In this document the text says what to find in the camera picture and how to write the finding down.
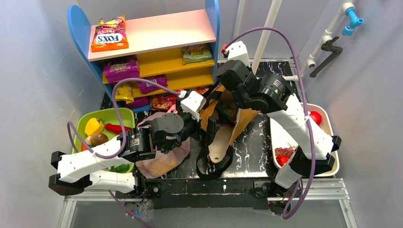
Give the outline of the brown Trader Joe's tote bag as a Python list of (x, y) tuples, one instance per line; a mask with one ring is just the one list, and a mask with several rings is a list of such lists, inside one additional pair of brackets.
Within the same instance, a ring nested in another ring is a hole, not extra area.
[[(212, 85), (203, 96), (207, 101), (200, 112), (202, 149), (196, 159), (196, 172), (201, 180), (211, 181), (221, 177), (230, 167), (234, 156), (233, 143), (259, 112), (238, 108), (236, 121), (231, 122), (215, 109), (219, 103), (235, 103), (231, 93), (224, 86)], [(205, 145), (204, 135), (209, 117), (216, 120), (218, 130), (212, 144)]]

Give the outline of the purple Fox's candy bag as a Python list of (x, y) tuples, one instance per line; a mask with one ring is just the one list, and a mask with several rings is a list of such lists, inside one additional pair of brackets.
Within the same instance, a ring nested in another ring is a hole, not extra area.
[(231, 122), (236, 121), (238, 107), (235, 103), (219, 103), (215, 109)]

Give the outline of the pink plastic grocery bag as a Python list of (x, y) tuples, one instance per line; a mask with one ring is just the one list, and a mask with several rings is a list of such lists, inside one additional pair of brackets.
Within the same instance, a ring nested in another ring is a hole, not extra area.
[(190, 138), (167, 154), (156, 152), (154, 159), (136, 161), (135, 166), (147, 179), (158, 178), (180, 165), (190, 153)]

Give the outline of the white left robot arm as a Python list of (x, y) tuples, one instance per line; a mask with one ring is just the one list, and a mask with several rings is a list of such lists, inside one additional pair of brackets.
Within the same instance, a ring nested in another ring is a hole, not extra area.
[(157, 151), (169, 153), (189, 137), (209, 145), (217, 130), (211, 117), (202, 127), (190, 113), (164, 113), (145, 121), (142, 127), (131, 128), (88, 150), (74, 154), (53, 152), (51, 165), (57, 173), (49, 177), (48, 187), (61, 196), (73, 196), (86, 190), (111, 190), (142, 196), (147, 191), (143, 175), (106, 169), (153, 159)]

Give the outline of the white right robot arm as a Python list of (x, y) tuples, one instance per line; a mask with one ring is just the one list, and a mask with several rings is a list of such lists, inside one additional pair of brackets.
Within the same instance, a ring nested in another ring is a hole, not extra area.
[(341, 138), (329, 135), (305, 114), (291, 86), (283, 76), (266, 73), (256, 77), (240, 60), (229, 60), (216, 72), (241, 109), (259, 111), (276, 121), (297, 143), (295, 154), (277, 172), (273, 186), (287, 190), (301, 177), (321, 174), (335, 163), (331, 152), (339, 149)]

